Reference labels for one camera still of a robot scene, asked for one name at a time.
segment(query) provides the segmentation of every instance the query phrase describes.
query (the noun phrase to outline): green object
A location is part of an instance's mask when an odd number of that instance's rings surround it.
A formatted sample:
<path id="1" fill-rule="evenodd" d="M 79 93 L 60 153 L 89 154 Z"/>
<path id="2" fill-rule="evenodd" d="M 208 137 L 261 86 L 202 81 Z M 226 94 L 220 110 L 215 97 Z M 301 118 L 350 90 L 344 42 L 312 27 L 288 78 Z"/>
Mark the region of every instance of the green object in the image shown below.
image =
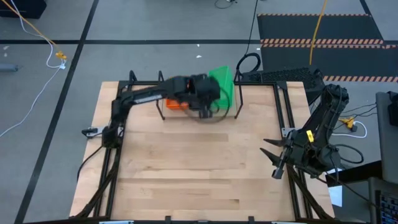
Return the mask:
<path id="1" fill-rule="evenodd" d="M 232 80 L 232 73 L 231 70 L 229 69 L 228 66 L 222 66 L 219 68 L 216 68 L 214 70 L 211 70 L 209 72 L 209 77 L 214 77 L 217 81 L 218 84 L 220 85 L 220 88 L 225 90 L 220 91 L 220 99 L 217 100 L 215 103 L 212 104 L 215 108 L 218 106 L 220 107 L 221 110 L 226 110 L 228 108 L 228 100 L 229 99 L 229 107 L 232 107 L 232 102 L 234 100 L 234 82 Z"/>

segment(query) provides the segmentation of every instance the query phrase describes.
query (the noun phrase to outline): white cable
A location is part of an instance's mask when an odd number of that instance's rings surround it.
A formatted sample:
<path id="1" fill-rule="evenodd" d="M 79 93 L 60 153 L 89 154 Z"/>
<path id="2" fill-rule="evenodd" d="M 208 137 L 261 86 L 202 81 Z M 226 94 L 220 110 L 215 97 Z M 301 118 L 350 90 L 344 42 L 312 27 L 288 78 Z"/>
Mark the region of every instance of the white cable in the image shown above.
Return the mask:
<path id="1" fill-rule="evenodd" d="M 331 134 L 331 135 L 333 135 L 333 136 L 348 136 L 348 137 L 353 137 L 353 138 L 366 138 L 366 136 L 368 135 L 368 130 L 366 129 L 365 124 L 363 124 L 360 121 L 354 121 L 354 124 L 356 124 L 356 123 L 362 125 L 362 127 L 365 129 L 365 135 L 364 136 L 355 136 L 355 135 L 352 135 L 352 134 Z"/>
<path id="2" fill-rule="evenodd" d="M 14 4 L 14 1 L 13 1 L 13 0 L 11 0 L 11 4 L 14 6 L 15 10 L 16 10 L 16 11 L 18 12 L 18 14 L 20 15 L 19 10 L 18 10 L 17 6 Z M 25 30 L 25 26 L 24 26 L 24 21 L 22 20 L 21 17 L 19 18 L 19 20 L 20 20 L 20 22 L 21 22 L 22 29 L 23 29 L 27 34 L 30 34 L 30 35 L 33 35 L 33 36 L 36 36 L 36 37 L 41 37 L 41 38 L 45 39 L 45 41 L 47 41 L 47 43 L 50 44 L 51 52 L 50 52 L 50 55 L 49 55 L 49 57 L 48 57 L 48 59 L 47 59 L 46 65 L 48 66 L 48 68 L 59 68 L 59 67 L 63 64 L 63 61 L 62 61 L 61 65 L 59 65 L 59 66 L 51 66 L 51 65 L 49 65 L 49 60 L 50 60 L 51 55 L 52 55 L 52 52 L 53 52 L 52 44 L 51 44 L 45 37 L 43 37 L 42 35 L 33 34 L 33 33 L 31 33 L 31 32 L 26 31 L 26 30 Z"/>
<path id="3" fill-rule="evenodd" d="M 51 76 L 51 78 L 44 84 L 42 91 L 40 91 L 40 93 L 36 96 L 35 100 L 32 103 L 32 106 L 30 106 L 30 110 L 27 112 L 27 114 L 25 115 L 24 119 L 22 119 L 22 121 L 18 122 L 17 124 L 11 126 L 10 128 L 8 128 L 7 130 L 5 130 L 3 133 L 0 134 L 0 138 L 5 135 L 7 132 L 9 132 L 10 130 L 14 129 L 15 127 L 18 127 L 19 125 L 21 125 L 26 118 L 29 116 L 30 112 L 32 112 L 33 107 L 35 106 L 37 99 L 39 99 L 39 96 L 43 93 L 45 87 L 47 86 L 47 84 L 49 84 L 49 82 L 52 80 L 52 78 L 54 78 L 54 76 L 58 73 L 58 71 L 61 69 L 61 66 L 63 66 L 63 64 L 61 64 L 58 68 L 57 71 L 54 73 L 54 75 Z"/>

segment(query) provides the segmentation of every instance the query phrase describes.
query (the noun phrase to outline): orange object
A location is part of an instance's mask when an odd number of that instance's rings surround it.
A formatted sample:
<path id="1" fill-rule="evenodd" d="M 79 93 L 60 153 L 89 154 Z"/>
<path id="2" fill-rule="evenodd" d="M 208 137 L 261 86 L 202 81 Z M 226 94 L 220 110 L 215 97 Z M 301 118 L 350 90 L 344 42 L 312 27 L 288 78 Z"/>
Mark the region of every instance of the orange object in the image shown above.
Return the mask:
<path id="1" fill-rule="evenodd" d="M 186 110 L 188 109 L 188 103 L 180 105 L 176 100 L 166 99 L 166 107 L 170 110 Z"/>

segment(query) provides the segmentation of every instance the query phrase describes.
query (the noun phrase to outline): yellow cable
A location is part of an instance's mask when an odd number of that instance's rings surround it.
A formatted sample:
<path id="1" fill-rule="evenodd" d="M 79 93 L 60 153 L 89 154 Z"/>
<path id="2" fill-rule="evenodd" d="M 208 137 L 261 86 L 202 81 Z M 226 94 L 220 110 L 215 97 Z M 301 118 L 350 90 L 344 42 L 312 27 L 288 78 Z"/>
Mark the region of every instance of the yellow cable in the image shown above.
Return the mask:
<path id="1" fill-rule="evenodd" d="M 26 20 L 23 16 L 21 16 L 13 7 L 10 6 L 10 4 L 8 4 L 6 2 L 6 0 L 1 0 L 9 9 L 11 9 L 15 14 L 17 14 L 17 16 L 19 16 L 23 21 L 25 21 L 28 25 L 31 26 L 31 28 L 33 28 L 33 30 L 36 31 L 36 33 L 38 33 L 39 35 L 41 35 L 45 40 L 47 40 L 48 42 L 50 42 L 52 45 L 54 45 L 57 49 L 58 52 L 55 54 L 58 58 L 64 59 L 66 60 L 67 57 L 62 53 L 62 51 L 59 49 L 58 45 L 56 43 L 54 43 L 54 41 L 50 40 L 49 38 L 47 38 L 46 36 L 44 36 L 44 34 L 42 34 L 38 29 L 36 29 L 35 26 L 33 26 L 33 24 L 31 24 L 28 20 Z"/>
<path id="2" fill-rule="evenodd" d="M 317 37 L 319 24 L 321 23 L 321 19 L 322 19 L 322 16 L 323 16 L 323 12 L 325 11 L 327 2 L 328 2 L 328 0 L 325 0 L 323 2 L 323 7 L 322 7 L 321 14 L 319 15 L 319 18 L 318 18 L 317 27 L 315 28 L 315 32 L 313 33 L 313 37 L 312 37 L 312 41 L 311 41 L 311 49 L 310 49 L 310 65 L 312 64 L 312 50 L 313 50 L 313 46 L 314 46 L 314 43 L 315 43 L 315 38 Z"/>

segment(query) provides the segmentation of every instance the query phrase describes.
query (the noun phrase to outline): wooden tabletop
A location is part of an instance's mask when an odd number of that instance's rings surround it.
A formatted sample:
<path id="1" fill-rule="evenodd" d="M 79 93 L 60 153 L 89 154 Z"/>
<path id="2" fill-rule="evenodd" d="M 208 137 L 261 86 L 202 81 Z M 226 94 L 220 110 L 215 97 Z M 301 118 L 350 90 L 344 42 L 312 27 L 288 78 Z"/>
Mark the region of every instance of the wooden tabletop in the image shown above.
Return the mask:
<path id="1" fill-rule="evenodd" d="M 117 82 L 102 84 L 93 126 L 108 124 L 117 86 Z M 304 88 L 294 82 L 288 88 L 295 125 L 301 127 L 310 116 Z M 282 180 L 273 179 L 275 167 L 259 149 L 281 152 L 262 140 L 281 138 L 273 89 L 242 86 L 242 91 L 244 106 L 239 117 L 216 124 L 167 116 L 163 121 L 155 103 L 134 106 L 127 120 L 111 218 L 164 220 L 171 215 L 173 220 L 244 221 L 248 216 L 256 221 L 294 220 L 287 173 Z M 101 138 L 88 140 L 85 158 L 100 144 Z M 104 150 L 82 169 L 70 215 L 76 215 L 98 188 L 103 158 Z M 307 185 L 334 217 L 328 187 L 309 177 Z M 107 196 L 105 193 L 101 214 Z M 298 197 L 302 202 L 299 190 Z M 304 217 L 303 206 L 300 209 Z"/>

